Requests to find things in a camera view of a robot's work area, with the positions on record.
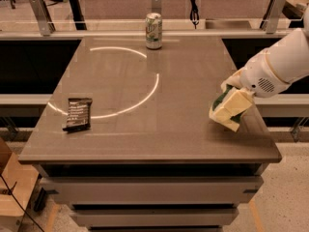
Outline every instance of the brown tabletop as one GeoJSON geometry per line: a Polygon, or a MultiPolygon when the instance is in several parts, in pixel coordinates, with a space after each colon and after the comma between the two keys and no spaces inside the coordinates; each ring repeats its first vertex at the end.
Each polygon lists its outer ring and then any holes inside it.
{"type": "Polygon", "coordinates": [[[219,37],[86,37],[19,160],[43,162],[278,162],[256,107],[235,133],[209,118],[235,71],[219,37]],[[68,98],[92,98],[91,128],[67,133],[68,98]]]}

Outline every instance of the silver can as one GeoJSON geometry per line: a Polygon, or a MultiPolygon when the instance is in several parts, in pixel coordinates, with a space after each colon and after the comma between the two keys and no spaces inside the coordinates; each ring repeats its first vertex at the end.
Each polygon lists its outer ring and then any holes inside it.
{"type": "Polygon", "coordinates": [[[162,47],[162,17],[158,13],[146,16],[146,47],[159,49],[162,47]]]}

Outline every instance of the power cord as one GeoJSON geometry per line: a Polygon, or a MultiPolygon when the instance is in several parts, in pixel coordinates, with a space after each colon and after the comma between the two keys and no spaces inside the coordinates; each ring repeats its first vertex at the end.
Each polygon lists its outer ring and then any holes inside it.
{"type": "Polygon", "coordinates": [[[15,196],[13,195],[13,193],[11,192],[11,189],[9,188],[9,185],[7,184],[6,180],[3,178],[2,174],[0,174],[0,177],[2,179],[2,181],[4,182],[4,184],[6,185],[9,195],[11,195],[13,197],[13,199],[16,201],[17,205],[21,208],[21,210],[28,216],[29,219],[31,219],[39,228],[42,232],[44,232],[44,230],[40,227],[40,225],[28,214],[28,212],[23,209],[23,207],[20,205],[20,203],[18,202],[18,200],[15,198],[15,196]]]}
{"type": "Polygon", "coordinates": [[[191,5],[192,5],[192,9],[191,9],[191,13],[190,13],[190,20],[192,21],[195,29],[196,29],[196,25],[199,24],[199,20],[200,20],[200,16],[199,16],[199,10],[197,8],[197,5],[195,3],[195,0],[190,0],[191,1],[191,5]]]}

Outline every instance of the black snack package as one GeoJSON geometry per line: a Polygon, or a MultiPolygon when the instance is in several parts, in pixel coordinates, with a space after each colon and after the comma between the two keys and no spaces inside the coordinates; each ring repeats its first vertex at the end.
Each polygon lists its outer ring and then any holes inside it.
{"type": "Polygon", "coordinates": [[[69,98],[67,126],[63,131],[83,131],[90,128],[91,98],[69,98]]]}

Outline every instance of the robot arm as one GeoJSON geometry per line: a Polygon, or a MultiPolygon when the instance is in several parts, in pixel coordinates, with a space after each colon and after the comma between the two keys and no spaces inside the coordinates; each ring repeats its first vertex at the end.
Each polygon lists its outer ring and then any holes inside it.
{"type": "Polygon", "coordinates": [[[309,9],[304,15],[304,29],[295,29],[279,42],[263,49],[221,84],[224,93],[213,103],[210,118],[237,131],[241,116],[253,104],[254,96],[272,97],[307,75],[309,9]]]}

